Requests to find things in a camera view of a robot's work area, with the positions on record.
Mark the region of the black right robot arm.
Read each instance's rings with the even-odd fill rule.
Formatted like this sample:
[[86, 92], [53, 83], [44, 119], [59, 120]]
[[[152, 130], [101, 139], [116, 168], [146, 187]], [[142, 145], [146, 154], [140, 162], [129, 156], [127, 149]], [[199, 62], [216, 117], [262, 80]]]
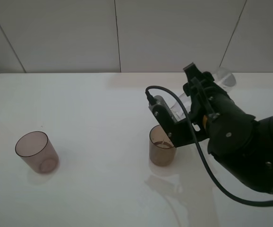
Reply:
[[183, 89], [189, 118], [209, 139], [207, 151], [245, 186], [273, 195], [273, 116], [257, 121], [241, 110], [210, 72], [191, 63]]

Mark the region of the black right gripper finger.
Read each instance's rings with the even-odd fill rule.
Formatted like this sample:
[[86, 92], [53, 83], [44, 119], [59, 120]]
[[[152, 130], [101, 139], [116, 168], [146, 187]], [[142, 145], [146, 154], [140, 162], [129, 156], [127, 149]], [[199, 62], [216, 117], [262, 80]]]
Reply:
[[204, 75], [197, 68], [194, 63], [189, 64], [184, 69], [188, 82], [183, 86], [183, 90], [186, 95], [194, 94], [197, 89], [204, 89], [202, 82], [204, 81]]
[[206, 97], [208, 99], [210, 97], [224, 94], [224, 90], [214, 82], [215, 80], [210, 72], [200, 72], [197, 79], [201, 85], [198, 91], [201, 98]]

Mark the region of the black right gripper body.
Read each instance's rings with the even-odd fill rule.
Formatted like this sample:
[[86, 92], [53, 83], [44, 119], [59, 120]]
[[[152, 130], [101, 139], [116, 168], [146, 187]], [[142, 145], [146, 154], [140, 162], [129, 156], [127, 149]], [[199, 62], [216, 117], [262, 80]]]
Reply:
[[255, 117], [241, 110], [215, 83], [186, 83], [191, 98], [190, 119], [204, 129], [209, 138], [208, 153], [233, 154], [253, 139]]

